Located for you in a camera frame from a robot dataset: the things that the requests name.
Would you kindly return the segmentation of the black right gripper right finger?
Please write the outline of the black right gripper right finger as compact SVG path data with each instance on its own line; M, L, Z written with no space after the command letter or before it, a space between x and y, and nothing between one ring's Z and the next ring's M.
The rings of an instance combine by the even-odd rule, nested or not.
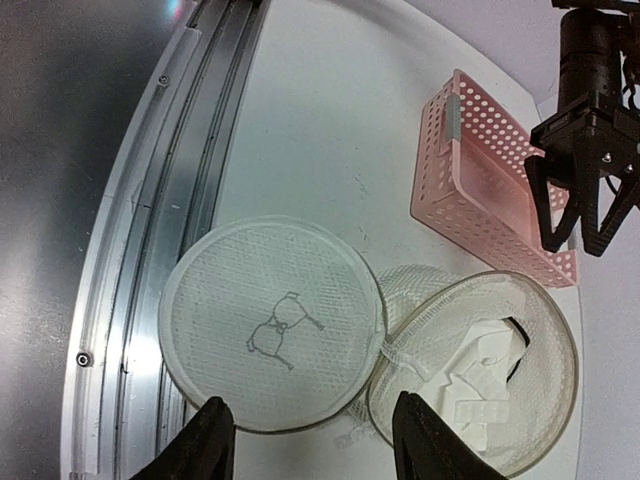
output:
M398 479L503 479L416 393L400 393L392 417L392 436Z

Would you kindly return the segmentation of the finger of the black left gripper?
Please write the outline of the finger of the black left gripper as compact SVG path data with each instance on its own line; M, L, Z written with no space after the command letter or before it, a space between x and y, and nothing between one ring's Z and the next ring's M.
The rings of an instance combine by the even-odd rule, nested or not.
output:
M618 193L604 219L599 220L600 177L597 173L587 173L581 180L581 234L584 251L601 257L622 222L634 206L639 204L639 176L624 174Z
M536 210L541 246L547 252L558 252L569 240L579 219L577 203L570 196L562 216L555 223L546 161L539 155L532 155L525 160L524 167Z

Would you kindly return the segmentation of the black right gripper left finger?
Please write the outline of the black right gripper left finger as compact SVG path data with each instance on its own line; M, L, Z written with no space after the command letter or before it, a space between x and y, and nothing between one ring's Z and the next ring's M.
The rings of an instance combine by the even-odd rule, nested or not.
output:
M211 397L170 444L133 480L232 479L235 423L220 397Z

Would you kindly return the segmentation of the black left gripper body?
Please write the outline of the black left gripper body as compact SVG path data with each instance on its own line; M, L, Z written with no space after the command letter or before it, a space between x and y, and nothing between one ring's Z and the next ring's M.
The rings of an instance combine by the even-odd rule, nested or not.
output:
M583 190L639 183L639 12L571 9L560 24L557 111L531 132L529 183Z

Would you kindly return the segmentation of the white mesh laundry bag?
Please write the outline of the white mesh laundry bag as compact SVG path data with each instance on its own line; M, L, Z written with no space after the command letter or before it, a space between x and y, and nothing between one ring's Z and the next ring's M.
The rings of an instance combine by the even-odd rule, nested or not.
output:
M506 477L555 446L578 391L566 318L528 277L376 273L331 232L283 216L196 242L166 281L158 335L185 398L221 397L242 430L306 430L349 411L390 440L407 391Z

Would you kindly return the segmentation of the pink plastic basket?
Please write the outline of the pink plastic basket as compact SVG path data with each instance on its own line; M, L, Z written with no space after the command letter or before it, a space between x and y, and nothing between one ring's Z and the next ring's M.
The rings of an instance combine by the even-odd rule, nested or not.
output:
M578 282L574 249L544 250L524 161L527 131L461 70L422 110L411 216L496 270Z

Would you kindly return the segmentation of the aluminium front table rail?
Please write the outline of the aluminium front table rail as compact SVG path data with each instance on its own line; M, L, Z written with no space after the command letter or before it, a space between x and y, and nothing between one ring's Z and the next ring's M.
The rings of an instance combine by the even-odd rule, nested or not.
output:
M187 420L160 351L160 297L212 225L268 7L190 2L136 107L78 289L62 406L64 479L130 478Z

